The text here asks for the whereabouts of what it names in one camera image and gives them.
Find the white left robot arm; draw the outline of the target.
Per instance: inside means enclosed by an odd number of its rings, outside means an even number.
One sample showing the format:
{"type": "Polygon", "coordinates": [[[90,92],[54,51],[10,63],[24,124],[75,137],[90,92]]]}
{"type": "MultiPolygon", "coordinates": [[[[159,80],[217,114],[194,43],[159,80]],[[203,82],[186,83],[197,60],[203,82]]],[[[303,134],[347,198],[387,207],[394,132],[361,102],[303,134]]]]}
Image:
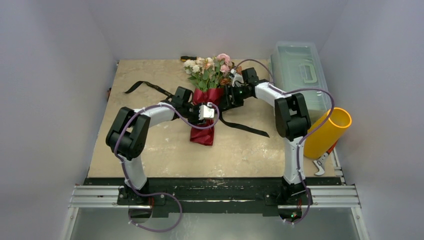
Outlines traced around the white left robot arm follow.
{"type": "Polygon", "coordinates": [[[202,128],[206,124],[207,120],[201,115],[201,104],[190,101],[192,94],[191,90],[178,87],[175,94],[170,94],[157,104],[140,109],[124,106],[119,109],[106,135],[106,145],[120,162],[124,184],[131,189],[129,197],[138,205],[146,203],[153,196],[141,160],[149,129],[176,119],[195,128],[202,128]]]}

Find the red paper flower bouquet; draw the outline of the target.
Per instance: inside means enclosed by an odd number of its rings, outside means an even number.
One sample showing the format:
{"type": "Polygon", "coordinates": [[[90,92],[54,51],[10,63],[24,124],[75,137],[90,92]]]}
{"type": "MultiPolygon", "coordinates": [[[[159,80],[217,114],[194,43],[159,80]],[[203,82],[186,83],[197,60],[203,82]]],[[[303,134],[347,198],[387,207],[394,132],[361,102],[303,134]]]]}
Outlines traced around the red paper flower bouquet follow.
{"type": "Polygon", "coordinates": [[[231,70],[235,63],[226,53],[217,56],[188,59],[183,68],[188,80],[194,85],[193,104],[213,103],[219,105],[224,95],[224,87],[232,82],[231,70]]]}

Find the black printed ribbon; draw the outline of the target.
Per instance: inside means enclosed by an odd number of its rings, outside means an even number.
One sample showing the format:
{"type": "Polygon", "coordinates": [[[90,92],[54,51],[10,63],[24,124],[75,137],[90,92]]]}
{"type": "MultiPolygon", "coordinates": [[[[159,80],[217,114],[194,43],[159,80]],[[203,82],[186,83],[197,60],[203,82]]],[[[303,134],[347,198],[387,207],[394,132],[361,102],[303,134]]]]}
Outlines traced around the black printed ribbon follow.
{"type": "MultiPolygon", "coordinates": [[[[164,100],[164,102],[171,104],[183,116],[184,116],[184,104],[185,103],[192,103],[193,104],[194,91],[191,91],[187,88],[180,87],[180,86],[177,88],[176,92],[174,94],[172,94],[172,93],[168,92],[167,90],[161,88],[160,86],[152,84],[150,82],[137,81],[135,84],[133,84],[124,93],[130,94],[133,91],[135,91],[142,84],[145,84],[145,85],[149,86],[150,88],[153,88],[156,91],[164,94],[166,96],[166,99],[164,100]]],[[[223,115],[222,115],[223,112],[224,111],[220,111],[220,109],[219,109],[219,121],[221,121],[224,125],[226,125],[230,128],[247,131],[249,133],[257,134],[257,135],[264,136],[264,137],[267,137],[267,138],[269,137],[269,134],[265,131],[255,129],[255,128],[251,128],[251,127],[243,125],[243,124],[225,121],[224,118],[223,118],[223,115]]],[[[205,120],[205,124],[195,124],[195,126],[203,128],[203,127],[211,126],[213,123],[214,123],[214,120],[205,120]]]]}

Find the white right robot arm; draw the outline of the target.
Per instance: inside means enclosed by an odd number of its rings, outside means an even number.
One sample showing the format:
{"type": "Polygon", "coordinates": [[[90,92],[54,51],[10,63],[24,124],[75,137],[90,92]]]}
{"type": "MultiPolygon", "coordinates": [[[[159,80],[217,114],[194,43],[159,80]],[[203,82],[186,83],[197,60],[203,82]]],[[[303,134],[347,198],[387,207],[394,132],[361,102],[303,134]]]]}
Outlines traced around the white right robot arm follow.
{"type": "Polygon", "coordinates": [[[306,177],[300,159],[304,144],[302,138],[311,127],[306,101],[301,93],[287,93],[265,79],[259,79],[253,67],[237,73],[229,72],[229,85],[223,88],[219,110],[225,112],[242,107],[247,98],[265,101],[274,109],[275,127],[284,140],[284,173],[278,197],[288,204],[304,194],[306,177]]]}

